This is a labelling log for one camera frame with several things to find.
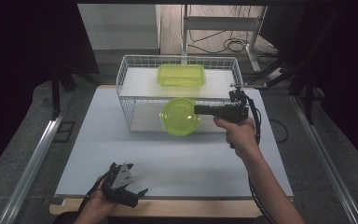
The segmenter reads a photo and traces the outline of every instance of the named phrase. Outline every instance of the white wire basket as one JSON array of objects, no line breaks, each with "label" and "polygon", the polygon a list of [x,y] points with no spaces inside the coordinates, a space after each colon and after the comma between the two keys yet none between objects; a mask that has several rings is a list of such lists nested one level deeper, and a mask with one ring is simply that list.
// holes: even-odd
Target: white wire basket
[{"label": "white wire basket", "polygon": [[[157,83],[158,67],[162,64],[201,64],[205,85],[196,91],[190,88],[164,88]],[[186,97],[198,105],[225,105],[228,92],[242,85],[241,71],[235,58],[126,55],[117,75],[117,95],[130,132],[165,132],[160,121],[161,108],[172,98]],[[201,115],[194,133],[221,133],[213,117]]]}]

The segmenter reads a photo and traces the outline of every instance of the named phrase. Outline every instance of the yellow-green plastic container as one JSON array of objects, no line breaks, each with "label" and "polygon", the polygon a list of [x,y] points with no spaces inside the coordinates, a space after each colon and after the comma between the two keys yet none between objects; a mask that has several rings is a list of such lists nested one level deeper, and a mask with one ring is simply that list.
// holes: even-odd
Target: yellow-green plastic container
[{"label": "yellow-green plastic container", "polygon": [[205,84],[201,64],[162,64],[158,67],[158,84],[163,87],[201,87]]},{"label": "yellow-green plastic container", "polygon": [[200,124],[200,115],[194,114],[196,101],[188,98],[173,98],[159,114],[167,133],[183,136],[194,132]]}]

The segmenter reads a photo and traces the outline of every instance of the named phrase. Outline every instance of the human hand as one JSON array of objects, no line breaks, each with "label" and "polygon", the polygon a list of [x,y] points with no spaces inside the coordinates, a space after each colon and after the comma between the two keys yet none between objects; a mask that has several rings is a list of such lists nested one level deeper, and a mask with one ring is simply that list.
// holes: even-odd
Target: human hand
[{"label": "human hand", "polygon": [[75,224],[82,223],[100,223],[109,216],[112,210],[117,206],[117,203],[106,200],[101,191],[104,179],[100,182],[97,189],[89,196],[89,201],[84,206],[80,215],[77,217]]},{"label": "human hand", "polygon": [[255,124],[253,119],[247,118],[235,124],[214,117],[213,122],[217,127],[226,129],[226,142],[234,144],[235,153],[241,159],[260,152],[257,142],[255,141]]}]

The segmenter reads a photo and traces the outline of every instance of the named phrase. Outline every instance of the white wall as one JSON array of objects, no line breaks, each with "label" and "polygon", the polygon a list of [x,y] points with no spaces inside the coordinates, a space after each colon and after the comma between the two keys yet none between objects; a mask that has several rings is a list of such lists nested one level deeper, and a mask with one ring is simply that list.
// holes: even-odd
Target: white wall
[{"label": "white wall", "polygon": [[92,49],[159,48],[159,5],[77,6]]}]

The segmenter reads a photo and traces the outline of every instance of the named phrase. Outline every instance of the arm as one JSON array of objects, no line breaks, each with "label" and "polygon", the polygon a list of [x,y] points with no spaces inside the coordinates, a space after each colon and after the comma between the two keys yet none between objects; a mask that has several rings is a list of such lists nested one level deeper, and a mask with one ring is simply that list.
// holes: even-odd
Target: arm
[{"label": "arm", "polygon": [[305,223],[287,198],[255,141],[255,127],[248,118],[239,124],[215,117],[214,123],[227,130],[226,141],[235,145],[235,153],[245,164],[257,197],[276,223]]},{"label": "arm", "polygon": [[98,188],[89,197],[89,201],[77,217],[75,224],[100,223],[106,219],[116,207],[116,203],[112,203],[105,199],[103,192],[101,191],[102,183],[103,181],[101,181]]}]

